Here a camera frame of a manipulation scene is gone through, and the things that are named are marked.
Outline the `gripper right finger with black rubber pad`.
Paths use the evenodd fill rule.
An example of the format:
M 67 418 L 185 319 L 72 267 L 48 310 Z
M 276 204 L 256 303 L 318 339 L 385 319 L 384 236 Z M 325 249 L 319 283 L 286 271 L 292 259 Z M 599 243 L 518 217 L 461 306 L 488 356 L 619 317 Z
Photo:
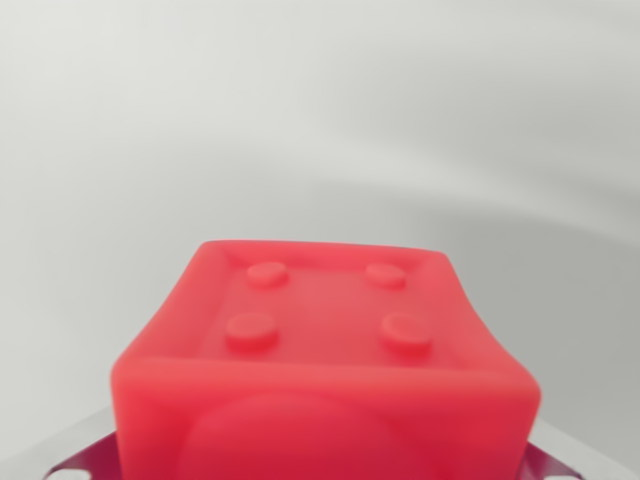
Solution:
M 524 456 L 522 479 L 623 478 L 623 466 L 549 423 L 536 423 Z

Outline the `gripper left finger with black rubber pad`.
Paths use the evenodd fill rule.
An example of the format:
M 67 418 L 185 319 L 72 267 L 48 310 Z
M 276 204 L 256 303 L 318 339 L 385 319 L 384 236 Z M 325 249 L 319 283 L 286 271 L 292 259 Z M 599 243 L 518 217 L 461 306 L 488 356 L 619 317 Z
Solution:
M 72 471 L 84 479 L 120 479 L 112 411 L 103 408 L 1 462 L 2 479 L 47 479 Z

